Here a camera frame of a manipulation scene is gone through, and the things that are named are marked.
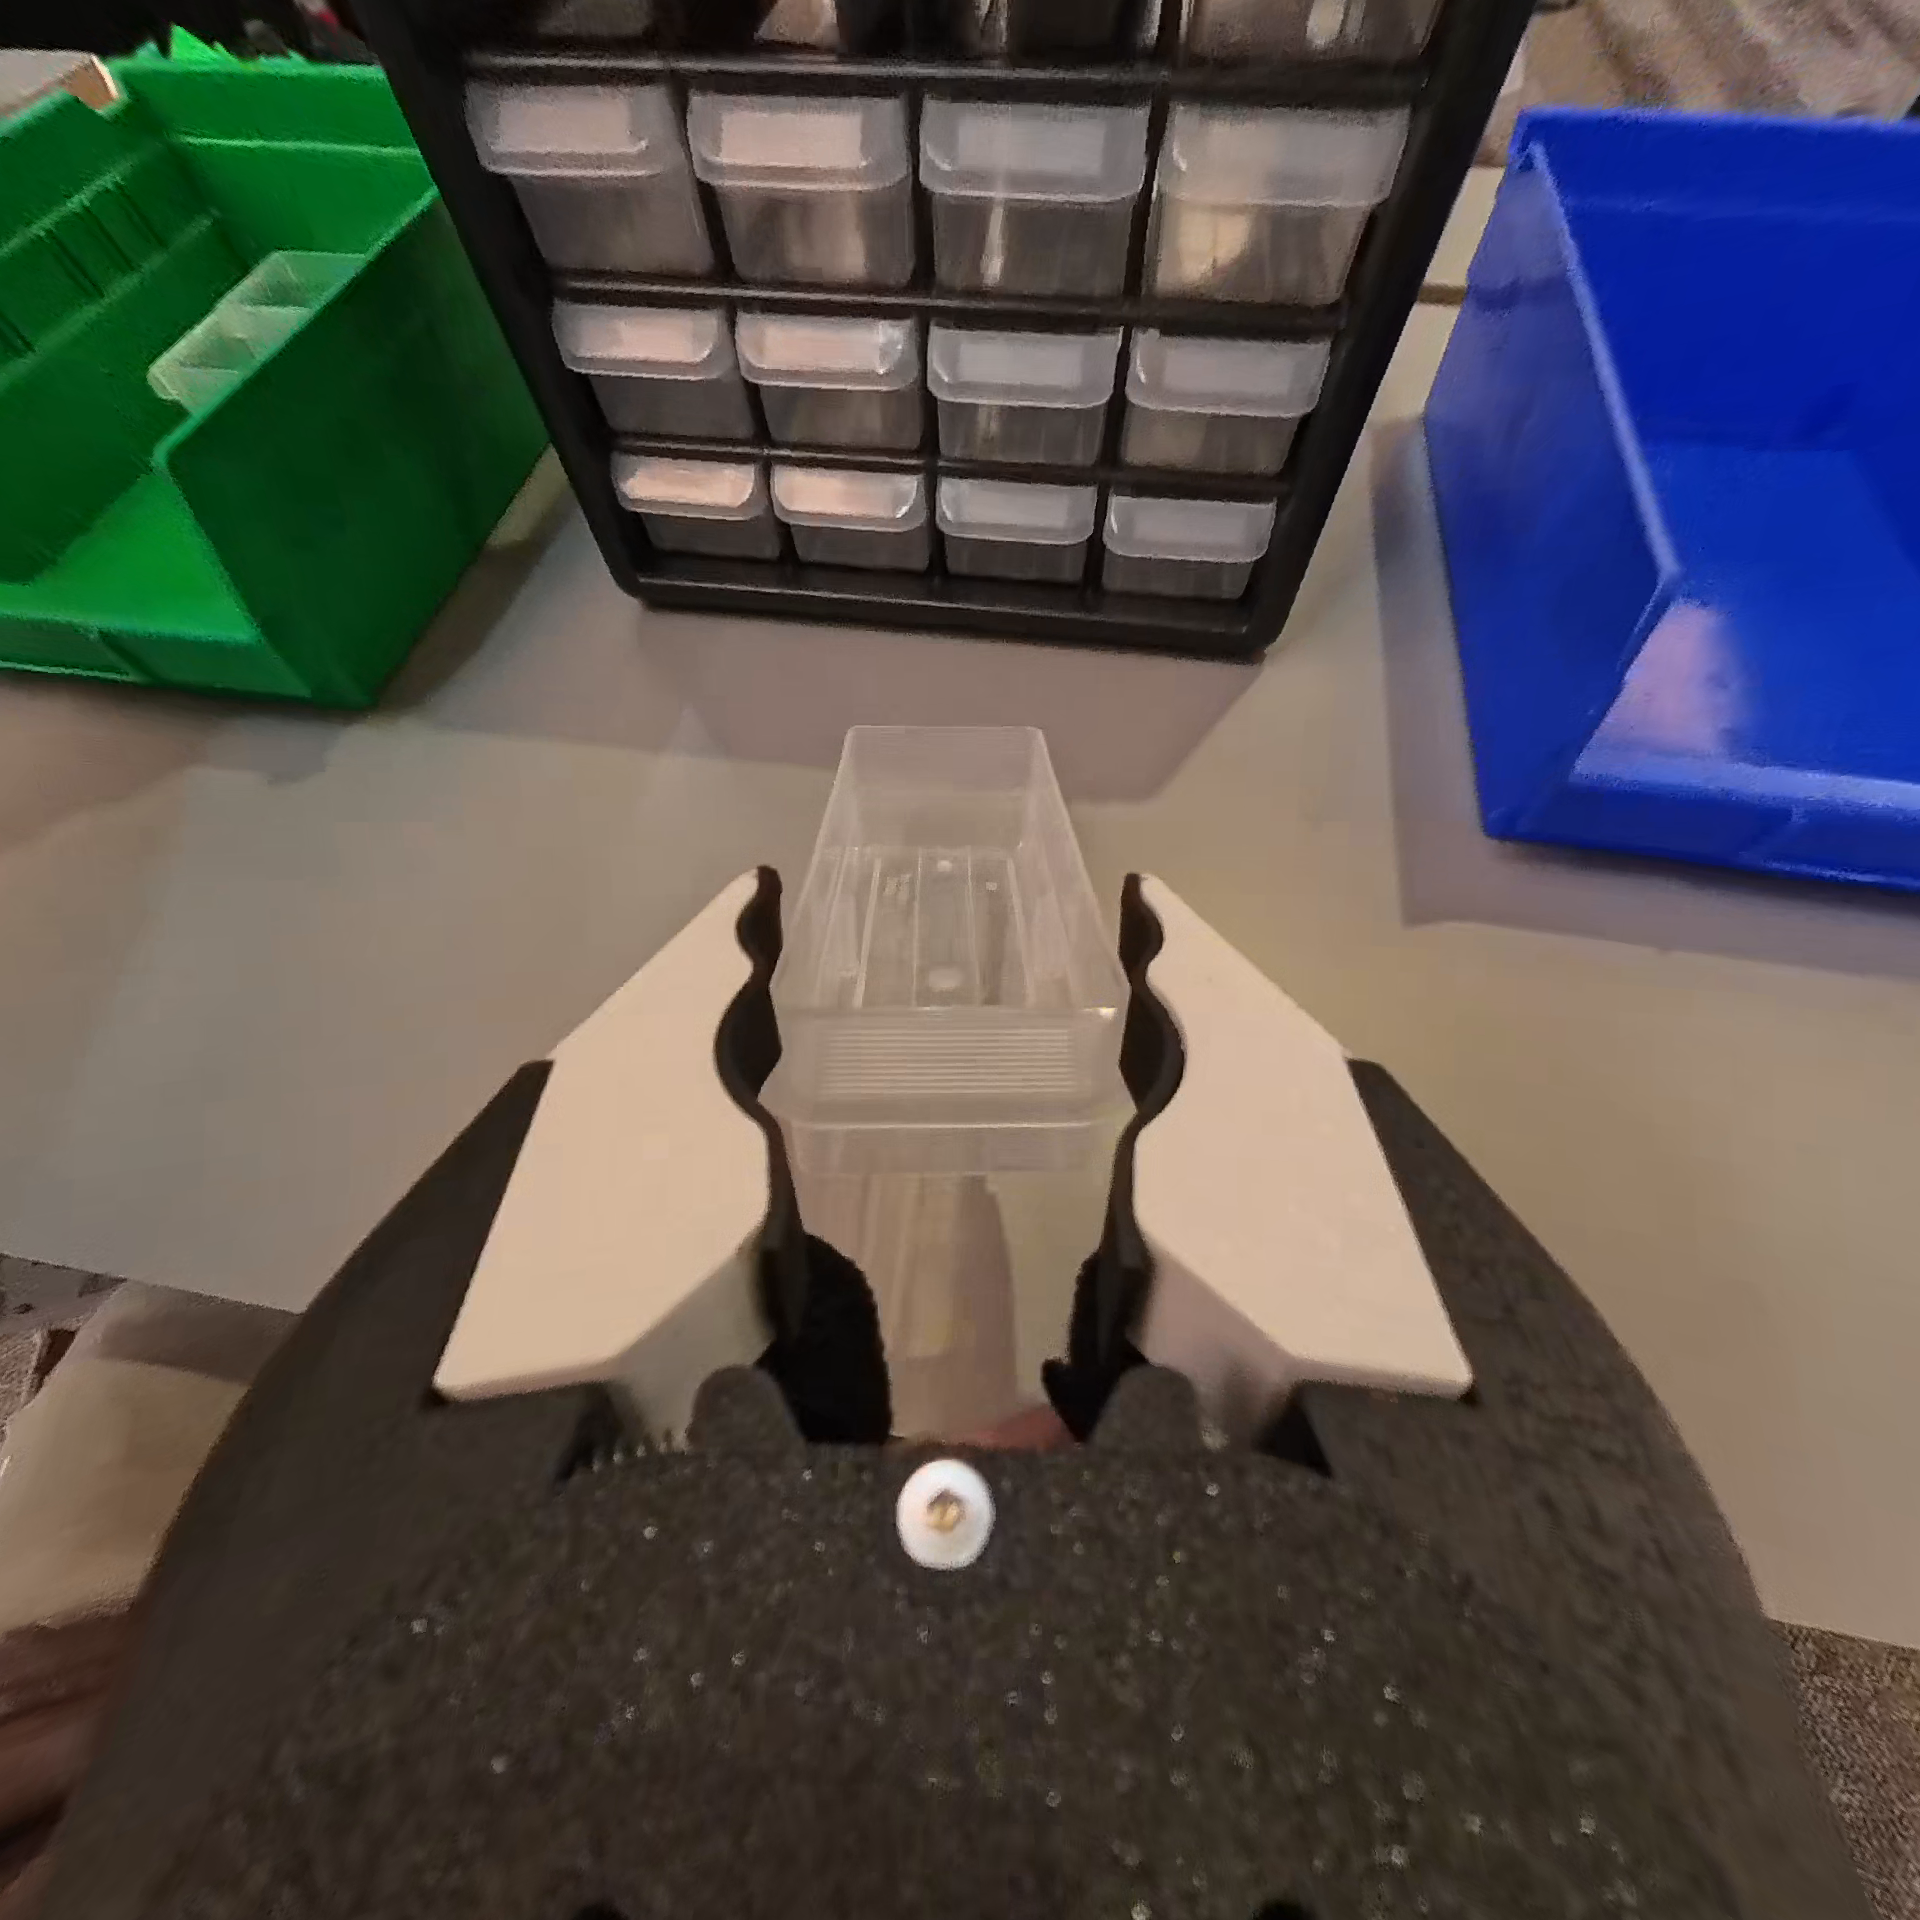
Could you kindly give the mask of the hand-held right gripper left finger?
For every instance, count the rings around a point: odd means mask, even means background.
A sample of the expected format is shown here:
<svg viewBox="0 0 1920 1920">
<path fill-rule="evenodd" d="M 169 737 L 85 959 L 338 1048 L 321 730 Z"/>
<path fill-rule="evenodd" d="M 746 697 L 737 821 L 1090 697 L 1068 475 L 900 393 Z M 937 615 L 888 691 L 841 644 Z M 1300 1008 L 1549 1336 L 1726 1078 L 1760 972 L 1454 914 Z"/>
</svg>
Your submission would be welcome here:
<svg viewBox="0 0 1920 1920">
<path fill-rule="evenodd" d="M 546 1058 L 546 1078 L 436 1366 L 447 1402 L 601 1386 L 649 1441 L 768 1346 L 760 1122 L 728 1089 L 722 1020 L 754 980 L 730 880 Z"/>
</svg>

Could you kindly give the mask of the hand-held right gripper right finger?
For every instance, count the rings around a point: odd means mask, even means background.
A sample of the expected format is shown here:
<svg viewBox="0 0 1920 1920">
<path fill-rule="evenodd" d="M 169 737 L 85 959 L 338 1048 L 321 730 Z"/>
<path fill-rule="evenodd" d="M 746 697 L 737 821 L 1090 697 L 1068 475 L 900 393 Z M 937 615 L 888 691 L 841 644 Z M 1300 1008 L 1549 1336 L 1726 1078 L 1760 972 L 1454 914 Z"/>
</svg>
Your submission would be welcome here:
<svg viewBox="0 0 1920 1920">
<path fill-rule="evenodd" d="M 1307 1384 L 1461 1402 L 1473 1364 L 1343 1043 L 1162 878 L 1144 986 L 1179 1078 L 1133 1148 L 1151 1261 L 1133 1343 L 1253 1441 Z"/>
</svg>

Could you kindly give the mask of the clear plastic drawer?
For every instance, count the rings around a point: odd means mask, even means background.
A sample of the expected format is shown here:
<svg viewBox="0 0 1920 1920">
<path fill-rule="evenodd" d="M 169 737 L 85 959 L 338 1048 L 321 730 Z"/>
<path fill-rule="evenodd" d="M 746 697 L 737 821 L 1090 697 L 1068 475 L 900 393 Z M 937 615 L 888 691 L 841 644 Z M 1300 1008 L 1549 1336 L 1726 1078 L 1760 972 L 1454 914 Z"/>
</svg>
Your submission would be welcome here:
<svg viewBox="0 0 1920 1920">
<path fill-rule="evenodd" d="M 365 264 L 359 252 L 270 252 L 146 370 L 153 393 L 189 415 L 229 396 Z"/>
<path fill-rule="evenodd" d="M 1131 990 L 1043 730 L 848 730 L 781 920 L 763 1099 L 799 1172 L 1068 1173 L 1115 1145 Z"/>
</svg>

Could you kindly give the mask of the green plastic bin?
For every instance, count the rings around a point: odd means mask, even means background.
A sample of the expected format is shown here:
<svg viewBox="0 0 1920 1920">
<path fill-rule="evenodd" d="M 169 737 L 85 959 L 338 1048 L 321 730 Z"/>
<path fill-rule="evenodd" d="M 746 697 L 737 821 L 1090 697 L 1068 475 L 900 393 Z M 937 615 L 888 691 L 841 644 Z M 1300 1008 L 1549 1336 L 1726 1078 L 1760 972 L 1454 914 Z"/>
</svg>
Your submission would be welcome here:
<svg viewBox="0 0 1920 1920">
<path fill-rule="evenodd" d="M 6 673 L 372 707 L 548 448 L 387 75 L 141 54 L 5 122 Z M 361 254 L 232 392 L 149 366 L 268 254 Z"/>
</svg>

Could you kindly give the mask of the blue plastic bin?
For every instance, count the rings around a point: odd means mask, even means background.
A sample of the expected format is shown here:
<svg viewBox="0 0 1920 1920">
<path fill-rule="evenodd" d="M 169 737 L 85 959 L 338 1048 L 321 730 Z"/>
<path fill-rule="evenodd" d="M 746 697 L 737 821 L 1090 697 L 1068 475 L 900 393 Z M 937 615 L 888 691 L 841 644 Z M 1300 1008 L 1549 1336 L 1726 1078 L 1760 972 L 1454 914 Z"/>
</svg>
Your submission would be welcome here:
<svg viewBox="0 0 1920 1920">
<path fill-rule="evenodd" d="M 1525 110 L 1423 432 L 1490 837 L 1917 896 L 1915 115 Z"/>
</svg>

